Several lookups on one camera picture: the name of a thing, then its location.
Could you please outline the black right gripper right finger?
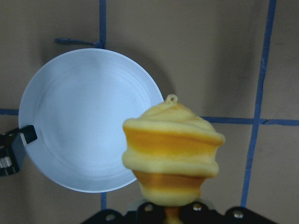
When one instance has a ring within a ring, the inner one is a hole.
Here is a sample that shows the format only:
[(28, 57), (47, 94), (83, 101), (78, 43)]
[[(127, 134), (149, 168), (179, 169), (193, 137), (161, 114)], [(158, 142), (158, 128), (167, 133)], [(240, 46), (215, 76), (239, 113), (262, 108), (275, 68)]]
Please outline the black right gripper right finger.
[(180, 208), (179, 219), (184, 224), (216, 224), (220, 215), (201, 202), (193, 202)]

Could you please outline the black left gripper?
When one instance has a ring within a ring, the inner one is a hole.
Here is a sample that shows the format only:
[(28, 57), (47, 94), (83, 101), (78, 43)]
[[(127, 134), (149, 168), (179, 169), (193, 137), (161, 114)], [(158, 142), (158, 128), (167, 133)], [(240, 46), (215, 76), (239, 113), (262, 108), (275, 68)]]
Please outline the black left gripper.
[(9, 176), (20, 171), (26, 151), (21, 138), (24, 135), (26, 144), (37, 140), (33, 125), (16, 128), (0, 134), (0, 176)]

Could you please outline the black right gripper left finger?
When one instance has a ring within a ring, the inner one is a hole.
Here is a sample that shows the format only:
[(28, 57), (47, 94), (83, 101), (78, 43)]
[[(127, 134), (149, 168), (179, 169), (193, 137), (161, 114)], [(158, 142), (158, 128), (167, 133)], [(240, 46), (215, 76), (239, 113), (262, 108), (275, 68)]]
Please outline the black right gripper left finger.
[(136, 211), (136, 224), (162, 224), (166, 218), (164, 207), (150, 202), (141, 204)]

